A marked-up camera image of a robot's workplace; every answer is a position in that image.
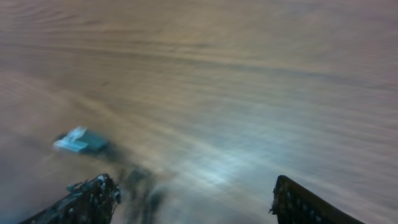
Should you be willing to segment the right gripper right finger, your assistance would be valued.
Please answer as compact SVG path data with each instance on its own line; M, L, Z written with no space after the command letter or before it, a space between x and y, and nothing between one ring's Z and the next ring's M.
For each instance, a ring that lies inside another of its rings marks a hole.
M277 178L269 213L278 224L364 224L286 175Z

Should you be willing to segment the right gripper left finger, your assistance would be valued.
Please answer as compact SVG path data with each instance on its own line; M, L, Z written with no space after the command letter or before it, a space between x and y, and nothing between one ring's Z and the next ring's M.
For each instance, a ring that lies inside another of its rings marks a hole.
M21 224L110 224L121 203L121 189L109 174L69 185L67 190L64 198Z

